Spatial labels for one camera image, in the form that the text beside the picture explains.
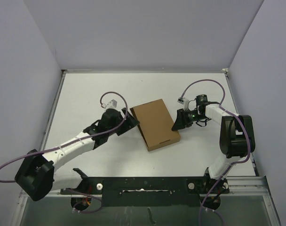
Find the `white wall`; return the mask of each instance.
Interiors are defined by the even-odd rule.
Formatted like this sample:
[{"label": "white wall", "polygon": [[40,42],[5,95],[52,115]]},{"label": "white wall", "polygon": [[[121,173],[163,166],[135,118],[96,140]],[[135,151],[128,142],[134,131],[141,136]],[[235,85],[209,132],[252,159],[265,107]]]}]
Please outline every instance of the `white wall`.
[{"label": "white wall", "polygon": [[[0,165],[39,148],[61,71],[22,0],[0,0]],[[14,164],[0,172],[13,179]],[[0,226],[8,226],[21,188],[0,184]]]},{"label": "white wall", "polygon": [[263,0],[24,1],[62,69],[192,72],[230,66]]},{"label": "white wall", "polygon": [[240,113],[252,116],[256,164],[286,226],[286,0],[265,0],[230,67]]}]

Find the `metal frame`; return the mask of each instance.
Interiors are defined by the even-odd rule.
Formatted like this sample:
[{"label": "metal frame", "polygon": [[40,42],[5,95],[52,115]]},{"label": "metal frame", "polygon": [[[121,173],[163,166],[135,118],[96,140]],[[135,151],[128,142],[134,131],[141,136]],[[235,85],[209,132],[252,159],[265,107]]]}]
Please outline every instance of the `metal frame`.
[{"label": "metal frame", "polygon": [[[48,119],[48,123],[46,126],[46,132],[45,135],[43,137],[41,146],[40,146],[40,150],[43,150],[45,148],[48,136],[49,136],[49,132],[50,132],[50,128],[52,125],[52,121],[55,115],[55,111],[56,111],[56,106],[60,97],[60,93],[63,87],[63,83],[64,83],[64,79],[65,79],[65,75],[67,73],[134,73],[133,71],[126,71],[126,72],[108,72],[108,71],[91,71],[91,70],[85,70],[85,71],[74,71],[74,70],[68,70],[68,71],[64,71],[62,79],[60,81],[59,84],[59,88],[57,90],[56,93],[56,97],[54,99],[52,108],[51,108],[51,112],[50,112],[50,116]],[[137,71],[136,73],[172,73],[172,72],[165,72],[165,71]],[[191,72],[175,72],[175,73],[193,73]],[[216,71],[216,72],[208,72],[208,73],[224,73],[227,75],[225,70],[221,70],[221,71]],[[233,93],[231,91],[231,87],[230,87],[230,83],[229,83],[229,78],[228,76],[226,76],[226,80],[231,92],[231,96],[235,105],[235,109],[238,112],[238,108],[236,106],[236,102],[233,98]],[[228,182],[229,182],[229,189],[230,189],[230,193],[229,194],[222,194],[221,196],[227,196],[227,195],[234,195],[234,196],[262,196],[264,203],[265,203],[265,207],[271,222],[272,226],[280,226],[280,221],[278,218],[278,214],[276,212],[275,206],[273,204],[273,200],[272,197],[270,195],[269,192],[269,187],[266,181],[266,178],[264,177],[228,177],[227,178]],[[60,190],[58,191],[52,191],[50,192],[46,197],[81,197],[81,195],[61,195],[60,194]],[[25,206],[28,200],[28,194],[25,193],[24,191],[21,191],[20,196],[19,196],[19,200],[18,200],[18,204],[16,207],[16,211],[14,213],[12,222],[11,222],[11,226],[19,226],[21,224],[22,218],[23,218],[23,213],[25,210]]]}]

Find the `cardboard box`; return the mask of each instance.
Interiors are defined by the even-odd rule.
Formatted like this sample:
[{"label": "cardboard box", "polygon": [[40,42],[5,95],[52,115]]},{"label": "cardboard box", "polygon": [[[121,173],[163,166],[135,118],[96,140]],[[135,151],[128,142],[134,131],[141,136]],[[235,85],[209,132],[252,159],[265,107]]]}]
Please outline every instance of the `cardboard box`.
[{"label": "cardboard box", "polygon": [[135,106],[130,110],[140,121],[138,128],[149,152],[180,141],[179,132],[171,131],[174,122],[162,99]]}]

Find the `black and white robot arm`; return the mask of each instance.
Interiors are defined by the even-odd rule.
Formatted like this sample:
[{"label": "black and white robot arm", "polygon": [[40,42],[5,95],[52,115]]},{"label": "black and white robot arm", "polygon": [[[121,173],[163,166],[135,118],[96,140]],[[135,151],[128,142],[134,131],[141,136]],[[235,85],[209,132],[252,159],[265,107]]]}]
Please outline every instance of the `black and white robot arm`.
[{"label": "black and white robot arm", "polygon": [[[51,190],[77,188],[83,180],[81,170],[71,169],[59,173],[56,171],[75,157],[106,143],[109,136],[114,133],[120,136],[139,124],[139,121],[127,113],[125,108],[122,109],[124,119],[120,111],[116,110],[116,105],[115,100],[104,105],[105,112],[100,120],[95,121],[71,140],[59,145],[57,150],[25,158],[15,176],[15,181],[34,201],[42,199]],[[96,136],[82,139],[94,134]]]},{"label": "black and white robot arm", "polygon": [[[201,126],[199,122],[203,122],[205,126],[207,121],[213,120],[221,126],[219,145],[221,153],[214,163],[207,168],[207,173],[211,179],[217,180],[232,162],[239,161],[247,156],[246,138],[242,133],[241,126],[234,116],[226,113],[219,107],[218,102],[210,102],[206,95],[196,97],[196,108],[189,109],[189,100],[179,98],[178,102],[183,104],[183,109],[177,110],[177,118],[172,130],[179,130],[190,127],[195,122]],[[255,139],[252,118],[249,115],[238,115],[243,123],[251,144],[251,152],[255,149]]]}]

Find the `wall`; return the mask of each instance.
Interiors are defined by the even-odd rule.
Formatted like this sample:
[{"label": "wall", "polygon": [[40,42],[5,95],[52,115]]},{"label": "wall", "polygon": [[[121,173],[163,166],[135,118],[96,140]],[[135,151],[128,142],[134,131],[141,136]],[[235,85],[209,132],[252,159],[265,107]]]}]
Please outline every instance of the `wall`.
[{"label": "wall", "polygon": [[[0,165],[39,148],[61,71],[22,0],[0,0]],[[18,165],[0,172],[13,179]],[[0,226],[21,188],[0,184]]]},{"label": "wall", "polygon": [[263,0],[24,0],[62,69],[229,67]]},{"label": "wall", "polygon": [[286,226],[286,0],[265,0],[233,63],[240,113],[253,118],[257,168],[266,175]]}]

